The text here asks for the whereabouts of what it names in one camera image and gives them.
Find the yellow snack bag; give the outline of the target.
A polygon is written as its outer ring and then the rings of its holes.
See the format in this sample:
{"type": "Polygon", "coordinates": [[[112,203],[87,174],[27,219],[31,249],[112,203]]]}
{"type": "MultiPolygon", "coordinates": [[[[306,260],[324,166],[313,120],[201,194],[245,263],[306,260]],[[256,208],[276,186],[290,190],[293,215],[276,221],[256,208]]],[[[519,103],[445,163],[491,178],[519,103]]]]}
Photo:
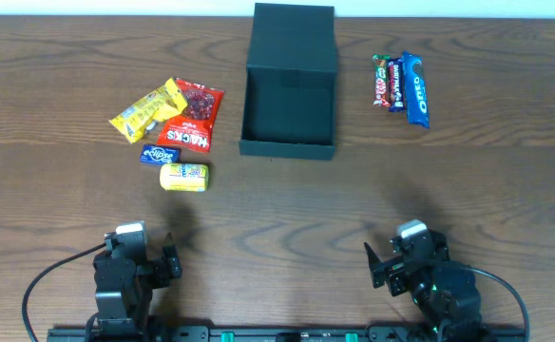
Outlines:
{"type": "Polygon", "coordinates": [[[144,137],[149,126],[179,116],[186,108],[182,91],[170,78],[109,122],[129,143],[135,143],[144,137]]]}

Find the red Hacks candy bag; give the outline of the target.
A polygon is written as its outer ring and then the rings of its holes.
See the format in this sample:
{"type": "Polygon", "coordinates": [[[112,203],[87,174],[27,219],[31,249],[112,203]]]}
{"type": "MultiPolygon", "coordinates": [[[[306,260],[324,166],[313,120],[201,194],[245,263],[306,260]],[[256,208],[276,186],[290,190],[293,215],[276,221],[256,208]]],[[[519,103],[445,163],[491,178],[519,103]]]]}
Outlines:
{"type": "Polygon", "coordinates": [[[166,122],[156,144],[207,154],[224,91],[180,78],[176,79],[176,85],[187,101],[187,107],[166,122]]]}

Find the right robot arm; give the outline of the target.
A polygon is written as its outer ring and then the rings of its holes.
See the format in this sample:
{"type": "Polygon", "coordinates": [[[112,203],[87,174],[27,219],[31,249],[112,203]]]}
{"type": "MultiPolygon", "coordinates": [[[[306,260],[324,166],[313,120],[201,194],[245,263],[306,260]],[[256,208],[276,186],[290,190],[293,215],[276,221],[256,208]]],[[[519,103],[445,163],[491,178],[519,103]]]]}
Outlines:
{"type": "Polygon", "coordinates": [[[436,341],[493,341],[483,323],[475,276],[450,259],[446,236],[423,229],[391,240],[397,256],[381,260],[365,243],[372,284],[392,296],[410,294],[435,329],[436,341]]]}

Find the blue Oreo cookie pack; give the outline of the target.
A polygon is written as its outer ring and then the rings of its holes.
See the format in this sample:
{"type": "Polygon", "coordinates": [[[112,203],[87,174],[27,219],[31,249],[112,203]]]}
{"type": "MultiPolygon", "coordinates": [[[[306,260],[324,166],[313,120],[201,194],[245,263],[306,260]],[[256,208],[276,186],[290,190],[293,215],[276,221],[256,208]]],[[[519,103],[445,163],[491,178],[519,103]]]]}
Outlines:
{"type": "Polygon", "coordinates": [[[402,59],[408,122],[429,129],[430,118],[422,58],[404,51],[402,59]]]}

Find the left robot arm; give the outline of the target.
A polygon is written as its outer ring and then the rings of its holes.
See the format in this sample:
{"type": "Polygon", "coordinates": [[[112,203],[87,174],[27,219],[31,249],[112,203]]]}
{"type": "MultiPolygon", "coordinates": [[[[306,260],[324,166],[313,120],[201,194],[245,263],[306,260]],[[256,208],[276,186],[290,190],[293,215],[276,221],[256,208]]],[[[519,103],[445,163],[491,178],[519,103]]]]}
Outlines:
{"type": "Polygon", "coordinates": [[[150,259],[143,232],[109,234],[93,267],[98,312],[87,321],[84,340],[153,340],[157,335],[149,325],[153,291],[182,276],[172,236],[165,237],[162,255],[150,259]]]}

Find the dark green cardboard box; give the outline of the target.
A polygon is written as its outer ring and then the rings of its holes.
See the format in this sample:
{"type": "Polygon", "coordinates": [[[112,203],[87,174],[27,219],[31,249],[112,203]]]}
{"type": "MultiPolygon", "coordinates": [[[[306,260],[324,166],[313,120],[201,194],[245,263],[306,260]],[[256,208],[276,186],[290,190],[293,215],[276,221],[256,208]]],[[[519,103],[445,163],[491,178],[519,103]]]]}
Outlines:
{"type": "Polygon", "coordinates": [[[256,3],[239,152],[329,161],[335,154],[335,9],[256,3]]]}

